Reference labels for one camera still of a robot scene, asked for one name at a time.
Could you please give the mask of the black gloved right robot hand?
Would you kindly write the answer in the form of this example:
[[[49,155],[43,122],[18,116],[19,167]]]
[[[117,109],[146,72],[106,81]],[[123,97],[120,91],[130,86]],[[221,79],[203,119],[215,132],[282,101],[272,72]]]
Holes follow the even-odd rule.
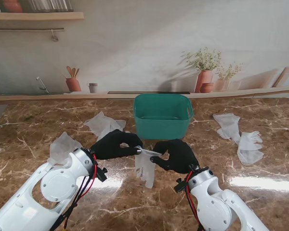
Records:
[[[182,140],[168,140],[157,142],[154,152],[165,154],[169,153],[169,158],[164,160],[158,156],[152,156],[150,161],[160,166],[164,170],[173,170],[176,173],[187,174],[191,171],[190,165],[199,166],[192,149]]]

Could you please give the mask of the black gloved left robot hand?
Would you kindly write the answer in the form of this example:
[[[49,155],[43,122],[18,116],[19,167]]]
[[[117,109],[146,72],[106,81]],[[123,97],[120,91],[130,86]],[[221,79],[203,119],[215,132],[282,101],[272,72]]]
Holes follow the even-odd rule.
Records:
[[[90,148],[90,153],[98,160],[108,160],[137,155],[137,146],[142,148],[143,142],[136,134],[116,129],[97,141]]]

